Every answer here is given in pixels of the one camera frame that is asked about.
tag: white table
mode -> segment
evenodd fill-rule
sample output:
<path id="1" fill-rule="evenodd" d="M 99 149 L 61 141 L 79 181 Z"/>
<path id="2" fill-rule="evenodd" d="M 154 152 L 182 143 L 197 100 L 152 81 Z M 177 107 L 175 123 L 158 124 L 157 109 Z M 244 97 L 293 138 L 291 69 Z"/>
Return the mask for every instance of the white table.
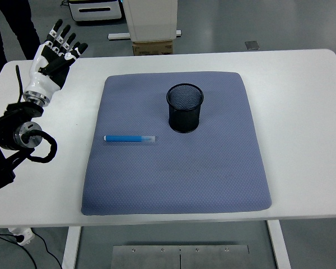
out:
<path id="1" fill-rule="evenodd" d="M 18 97 L 30 61 L 0 74 L 0 116 Z M 84 216 L 81 199 L 101 93 L 107 77 L 129 73 L 227 71 L 242 77 L 272 205 L 257 212 Z M 336 217 L 336 55 L 329 50 L 81 58 L 62 91 L 34 119 L 58 143 L 48 164 L 24 161 L 0 189 L 0 227 L 243 221 Z M 45 156 L 40 145 L 37 156 Z"/>

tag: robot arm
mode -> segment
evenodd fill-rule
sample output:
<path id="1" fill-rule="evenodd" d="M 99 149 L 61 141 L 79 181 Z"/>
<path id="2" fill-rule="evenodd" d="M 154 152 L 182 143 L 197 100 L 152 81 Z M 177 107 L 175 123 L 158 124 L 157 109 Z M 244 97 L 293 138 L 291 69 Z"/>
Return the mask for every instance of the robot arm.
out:
<path id="1" fill-rule="evenodd" d="M 64 41 L 70 26 L 66 26 L 58 35 L 61 25 L 62 20 L 59 20 L 45 43 L 39 46 L 36 52 L 30 68 L 30 83 L 23 94 L 25 101 L 19 100 L 18 103 L 9 104 L 4 115 L 0 117 L 0 188 L 13 182 L 14 168 L 26 158 L 47 163 L 55 156 L 57 150 L 55 139 L 31 120 L 43 114 L 43 107 L 47 106 L 53 94 L 63 87 L 69 67 L 87 48 L 86 43 L 79 42 L 70 48 L 76 35 L 72 34 Z M 46 157 L 31 156 L 42 139 L 51 144 L 50 153 Z M 5 158 L 1 148 L 17 152 Z"/>

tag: pen holder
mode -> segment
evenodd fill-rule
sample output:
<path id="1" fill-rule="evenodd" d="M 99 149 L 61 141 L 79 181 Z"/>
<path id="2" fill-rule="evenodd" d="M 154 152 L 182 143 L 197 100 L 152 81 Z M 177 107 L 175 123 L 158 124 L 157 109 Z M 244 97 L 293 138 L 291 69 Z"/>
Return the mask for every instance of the pen holder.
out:
<path id="1" fill-rule="evenodd" d="M 203 92 L 193 84 L 177 84 L 167 92 L 169 126 L 179 133 L 189 133 L 199 125 Z"/>

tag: table leg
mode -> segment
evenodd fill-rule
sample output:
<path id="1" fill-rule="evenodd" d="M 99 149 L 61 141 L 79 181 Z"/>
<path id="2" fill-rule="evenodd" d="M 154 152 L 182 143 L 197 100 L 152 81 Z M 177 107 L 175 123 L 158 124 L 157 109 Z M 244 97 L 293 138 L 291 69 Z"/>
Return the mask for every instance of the table leg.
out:
<path id="1" fill-rule="evenodd" d="M 267 220 L 278 269 L 291 269 L 279 220 Z"/>
<path id="2" fill-rule="evenodd" d="M 81 227 L 71 226 L 68 228 L 65 252 L 63 255 L 62 268 L 74 269 L 76 265 L 76 257 L 78 244 L 80 242 Z"/>

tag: white robotic hand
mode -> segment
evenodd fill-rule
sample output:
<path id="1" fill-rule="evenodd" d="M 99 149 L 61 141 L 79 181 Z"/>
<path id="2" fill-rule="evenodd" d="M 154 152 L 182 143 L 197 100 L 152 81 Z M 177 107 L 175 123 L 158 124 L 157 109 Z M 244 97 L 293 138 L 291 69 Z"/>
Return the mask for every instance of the white robotic hand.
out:
<path id="1" fill-rule="evenodd" d="M 26 101 L 41 107 L 47 106 L 53 94 L 63 87 L 69 67 L 88 47 L 86 43 L 77 42 L 70 49 L 76 35 L 73 33 L 65 40 L 71 27 L 67 25 L 58 35 L 61 25 L 62 20 L 58 20 L 45 43 L 39 46 L 30 68 L 30 83 L 24 91 Z"/>

